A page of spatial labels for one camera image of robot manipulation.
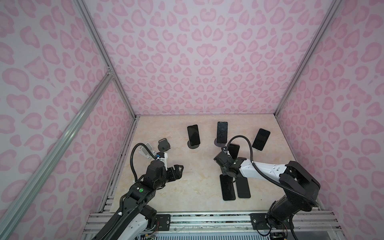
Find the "pink-edged phone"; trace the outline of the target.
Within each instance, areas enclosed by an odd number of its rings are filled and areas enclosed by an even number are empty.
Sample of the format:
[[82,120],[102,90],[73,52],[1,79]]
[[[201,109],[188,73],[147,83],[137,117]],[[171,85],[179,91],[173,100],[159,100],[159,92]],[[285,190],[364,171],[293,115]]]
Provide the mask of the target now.
[[229,144],[227,150],[231,158],[236,160],[240,151],[240,146],[238,144]]

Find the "white phone stand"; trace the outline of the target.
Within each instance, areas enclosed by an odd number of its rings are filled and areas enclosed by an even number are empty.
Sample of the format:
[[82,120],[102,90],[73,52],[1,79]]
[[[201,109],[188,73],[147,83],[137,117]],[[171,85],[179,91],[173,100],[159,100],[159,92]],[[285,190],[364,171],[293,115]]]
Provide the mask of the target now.
[[149,151],[148,151],[145,147],[141,146],[141,147],[139,147],[139,153],[140,153],[143,157],[145,157],[145,158],[151,160],[151,159],[153,159],[153,158],[151,157],[151,154],[150,154],[150,153],[152,153],[152,155],[155,156],[155,155],[156,155],[156,152],[155,152],[155,150],[153,149],[153,147],[152,147],[152,145],[151,145],[150,143],[146,143],[145,145],[146,145],[146,147],[148,148]]

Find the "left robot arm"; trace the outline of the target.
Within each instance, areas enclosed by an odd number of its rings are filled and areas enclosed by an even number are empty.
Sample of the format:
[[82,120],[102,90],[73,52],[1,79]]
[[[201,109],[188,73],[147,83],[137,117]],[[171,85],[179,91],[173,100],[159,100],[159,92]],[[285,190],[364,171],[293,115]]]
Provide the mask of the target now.
[[166,183],[181,179],[183,170],[182,165],[166,168],[160,160],[151,161],[146,173],[120,198],[118,210],[93,239],[134,240],[145,230],[153,231],[157,211],[148,203]]

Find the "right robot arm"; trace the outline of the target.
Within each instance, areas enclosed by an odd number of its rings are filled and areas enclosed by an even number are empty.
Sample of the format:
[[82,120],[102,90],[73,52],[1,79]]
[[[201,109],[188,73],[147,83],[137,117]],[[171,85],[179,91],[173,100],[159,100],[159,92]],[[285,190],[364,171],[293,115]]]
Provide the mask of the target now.
[[290,161],[285,165],[276,165],[258,163],[246,158],[234,160],[224,151],[221,151],[214,161],[225,176],[266,180],[284,190],[285,195],[273,202],[266,213],[266,224],[271,228],[279,228],[299,211],[310,212],[319,206],[316,199],[321,185],[298,162]]

